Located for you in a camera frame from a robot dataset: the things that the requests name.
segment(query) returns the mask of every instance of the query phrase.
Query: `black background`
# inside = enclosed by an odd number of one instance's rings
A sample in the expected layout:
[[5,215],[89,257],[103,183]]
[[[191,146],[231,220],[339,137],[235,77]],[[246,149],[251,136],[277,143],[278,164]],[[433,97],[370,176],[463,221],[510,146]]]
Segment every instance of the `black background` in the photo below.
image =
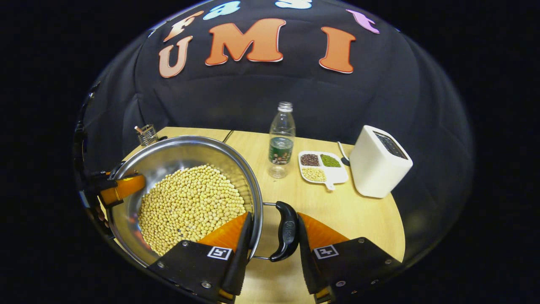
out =
[[[3,4],[4,296],[186,302],[100,239],[75,192],[70,152],[75,115],[102,68],[141,32],[193,3]],[[538,299],[538,2],[355,4],[400,29],[446,69],[464,97],[477,145],[473,193],[455,227],[423,260],[361,301]]]

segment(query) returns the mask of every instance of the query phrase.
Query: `orange letter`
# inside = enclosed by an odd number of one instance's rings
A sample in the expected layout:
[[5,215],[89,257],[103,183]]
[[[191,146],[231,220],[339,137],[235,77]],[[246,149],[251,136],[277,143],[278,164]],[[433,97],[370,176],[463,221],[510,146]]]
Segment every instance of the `orange letter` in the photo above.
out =
[[223,48],[227,47],[229,54],[235,61],[242,59],[247,48],[253,43],[252,51],[247,54],[250,61],[276,62],[283,59],[283,54],[278,51],[279,29],[285,25],[281,19],[261,19],[253,24],[245,34],[234,25],[226,23],[210,29],[214,35],[210,57],[206,65],[223,64],[228,56],[223,54]]
[[342,30],[322,27],[326,33],[328,44],[326,46],[326,56],[319,60],[319,64],[326,69],[350,74],[353,66],[349,63],[350,42],[356,38]]
[[182,72],[187,59],[187,43],[191,41],[192,38],[193,36],[187,36],[176,43],[178,46],[178,59],[173,67],[169,65],[169,56],[173,46],[169,45],[159,52],[159,73],[162,77],[170,78]]
[[204,11],[198,11],[198,12],[192,14],[191,16],[189,16],[187,18],[184,18],[184,19],[178,21],[177,23],[175,23],[172,26],[172,30],[169,33],[169,35],[167,36],[167,38],[163,39],[163,42],[167,42],[172,37],[174,37],[174,36],[178,35],[179,33],[183,32],[184,27],[190,25],[193,22],[193,20],[195,20],[195,17],[197,17],[199,15],[202,15],[203,12]]

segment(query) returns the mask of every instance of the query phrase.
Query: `stainless steel pot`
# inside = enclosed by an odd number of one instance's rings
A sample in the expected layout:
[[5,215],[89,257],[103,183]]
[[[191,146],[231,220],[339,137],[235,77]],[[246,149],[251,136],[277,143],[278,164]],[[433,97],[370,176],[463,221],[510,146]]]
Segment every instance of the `stainless steel pot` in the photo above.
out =
[[[141,197],[167,174],[207,163],[218,167],[222,174],[231,180],[244,199],[246,211],[251,212],[253,228],[249,241],[251,249],[249,259],[254,257],[262,229],[263,202],[259,184],[248,163],[238,152],[223,142],[202,136],[178,136],[145,147],[130,157],[110,177],[121,179],[135,173],[145,176],[144,189],[124,198],[123,203],[107,210],[111,230],[120,246],[144,267],[155,263],[160,255],[155,253],[142,238],[137,216]],[[283,231],[283,226],[291,224],[287,219],[293,213],[296,216],[294,209],[289,205],[286,208],[276,207],[282,215],[278,236],[280,248],[271,258],[263,258],[271,261],[282,260],[292,255],[298,244],[290,231]]]

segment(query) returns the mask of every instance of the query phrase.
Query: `pile of soybeans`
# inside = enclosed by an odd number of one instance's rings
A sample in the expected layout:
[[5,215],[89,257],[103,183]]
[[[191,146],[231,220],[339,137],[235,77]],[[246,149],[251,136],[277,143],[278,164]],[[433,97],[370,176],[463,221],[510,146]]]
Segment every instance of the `pile of soybeans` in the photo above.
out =
[[231,181],[206,164],[166,175],[143,196],[138,217],[146,243],[164,255],[179,241],[197,242],[245,212]]

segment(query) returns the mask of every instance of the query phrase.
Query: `wooden table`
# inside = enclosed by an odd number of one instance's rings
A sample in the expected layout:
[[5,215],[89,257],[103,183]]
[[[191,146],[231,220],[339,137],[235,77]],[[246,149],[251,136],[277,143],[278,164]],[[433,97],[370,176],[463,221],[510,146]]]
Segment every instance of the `wooden table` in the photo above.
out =
[[[223,141],[229,133],[229,130],[167,127],[158,135],[169,138],[200,135]],[[274,179],[267,172],[268,141],[268,134],[244,131],[233,131],[225,141],[246,159],[255,172],[264,202],[284,201],[297,212],[321,221],[350,239],[367,237],[395,259],[403,260],[405,234],[391,194],[383,199],[362,196],[354,188],[350,167],[347,166],[349,180],[336,184],[336,189],[331,192],[324,184],[309,183],[301,177],[298,164],[300,151],[325,151],[341,155],[337,143],[297,137],[288,175]],[[343,145],[347,155],[352,148],[351,145]],[[140,149],[135,149],[124,160]],[[278,248],[279,221],[279,212],[274,207],[264,207],[262,235],[256,255],[270,256]],[[303,279],[300,251],[275,263],[252,259],[236,303],[314,303]]]

